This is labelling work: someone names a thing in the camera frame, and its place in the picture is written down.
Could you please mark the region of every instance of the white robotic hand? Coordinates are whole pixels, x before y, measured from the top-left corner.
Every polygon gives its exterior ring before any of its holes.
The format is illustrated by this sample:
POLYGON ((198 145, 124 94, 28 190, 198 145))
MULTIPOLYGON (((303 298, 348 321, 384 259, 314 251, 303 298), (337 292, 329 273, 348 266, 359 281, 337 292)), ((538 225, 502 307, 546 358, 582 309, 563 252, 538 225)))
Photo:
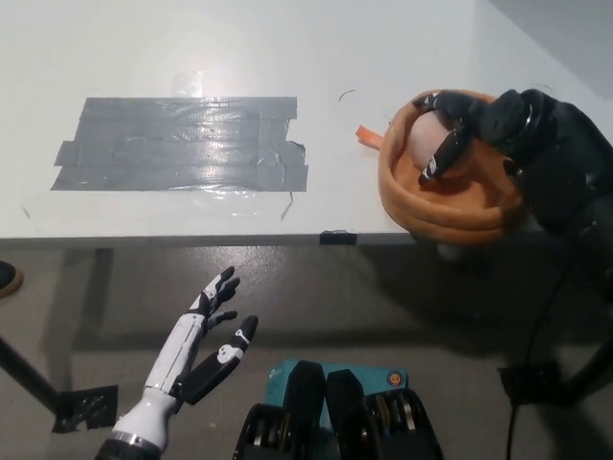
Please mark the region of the white robotic hand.
POLYGON ((176 322, 145 382, 143 398, 115 424, 96 460, 161 458, 170 417, 183 402, 198 403, 237 368, 255 335, 257 316, 248 316, 227 344, 192 370, 206 333, 238 315, 218 311, 236 294, 240 279, 232 278, 234 271, 231 266, 215 276, 176 322))

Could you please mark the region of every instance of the gray duct tape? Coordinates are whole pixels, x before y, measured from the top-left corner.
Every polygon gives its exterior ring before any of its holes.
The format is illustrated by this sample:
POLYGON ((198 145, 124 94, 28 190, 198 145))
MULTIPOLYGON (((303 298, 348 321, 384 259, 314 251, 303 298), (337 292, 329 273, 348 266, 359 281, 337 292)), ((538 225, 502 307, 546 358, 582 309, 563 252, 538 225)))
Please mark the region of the gray duct tape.
POLYGON ((296 98, 88 99, 53 190, 304 191, 296 115, 296 98))
POLYGON ((75 140, 83 143, 119 141, 134 137, 164 139, 167 141, 206 142, 253 140, 258 142, 263 129, 264 139, 273 139, 268 129, 282 139, 287 133, 288 121, 261 122, 237 120, 235 122, 202 122, 177 124, 165 120, 84 120, 77 127, 75 140))
POLYGON ((308 166, 63 167, 52 190, 255 190, 303 192, 308 166))
POLYGON ((56 166, 248 166, 304 165, 305 148, 283 141, 260 147, 258 142, 173 142, 129 138, 118 142, 65 141, 56 166))
POLYGON ((293 120, 296 98, 88 98, 82 120, 148 119, 222 122, 247 118, 293 120))

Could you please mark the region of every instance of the concrete floor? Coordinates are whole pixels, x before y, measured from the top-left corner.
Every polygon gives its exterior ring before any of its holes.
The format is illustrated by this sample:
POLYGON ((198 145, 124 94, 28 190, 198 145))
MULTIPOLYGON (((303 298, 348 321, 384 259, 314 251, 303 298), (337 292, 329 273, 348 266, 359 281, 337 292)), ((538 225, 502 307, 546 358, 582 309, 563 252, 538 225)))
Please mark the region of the concrete floor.
MULTIPOLYGON (((0 302, 0 334, 62 389, 118 383, 120 412, 141 387, 177 316, 227 265, 242 278, 231 306, 261 326, 240 367, 171 424, 165 458, 231 458, 244 416, 280 359, 404 367, 450 460, 503 459, 510 414, 497 368, 518 363, 568 254, 493 248, 488 276, 437 261, 431 247, 218 247, 4 251, 26 273, 0 302)), ((222 325, 201 356, 236 325, 222 325)), ((606 311, 580 277, 567 282, 535 347, 571 372, 607 334, 606 311)), ((93 458, 108 429, 52 435, 53 419, 0 373, 0 458, 93 458)), ((516 459, 613 458, 613 386, 574 409, 524 407, 516 459)))

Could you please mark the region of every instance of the orange bowl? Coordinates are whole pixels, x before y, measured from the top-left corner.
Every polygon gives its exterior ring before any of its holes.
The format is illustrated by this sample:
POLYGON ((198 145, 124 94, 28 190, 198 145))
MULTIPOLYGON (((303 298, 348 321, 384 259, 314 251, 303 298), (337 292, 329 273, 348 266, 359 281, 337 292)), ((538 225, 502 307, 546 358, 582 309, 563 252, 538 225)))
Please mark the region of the orange bowl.
MULTIPOLYGON (((427 91, 421 97, 431 93, 427 91)), ((491 96, 462 91, 485 101, 491 96)), ((411 233, 436 242, 492 242, 515 229, 528 214, 521 195, 503 169, 505 156, 473 139, 465 173, 421 186, 408 141, 422 112, 413 102, 390 123, 380 149, 379 194, 383 207, 411 233)))

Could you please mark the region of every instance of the wire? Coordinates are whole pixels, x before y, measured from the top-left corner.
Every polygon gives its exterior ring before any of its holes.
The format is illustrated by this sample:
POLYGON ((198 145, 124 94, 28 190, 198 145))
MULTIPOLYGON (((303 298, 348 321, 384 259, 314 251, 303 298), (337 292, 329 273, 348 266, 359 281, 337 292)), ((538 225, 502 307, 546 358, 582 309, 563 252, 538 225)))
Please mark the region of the wire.
MULTIPOLYGON (((562 288, 562 285, 568 278, 568 275, 571 271, 571 268, 573 267, 574 262, 575 262, 575 259, 571 258, 566 264, 566 266, 562 269, 556 283, 554 284, 554 286, 552 287, 552 290, 549 293, 549 297, 547 298, 547 301, 543 305, 543 308, 541 309, 540 314, 536 318, 536 321, 534 321, 533 329, 530 334, 530 338, 528 340, 528 346, 526 347, 526 354, 524 356, 524 366, 528 366, 530 364, 534 344, 536 342, 536 338, 538 337, 538 333, 540 332, 540 329, 542 328, 543 323, 545 322, 545 319, 547 319, 549 310, 551 309, 552 304, 554 303, 554 300, 556 300, 559 290, 562 288)), ((515 433, 515 425, 516 425, 518 415, 519 415, 519 406, 518 405, 512 406, 511 415, 509 416, 509 430, 507 431, 507 448, 506 448, 507 460, 511 460, 513 435, 515 433)))

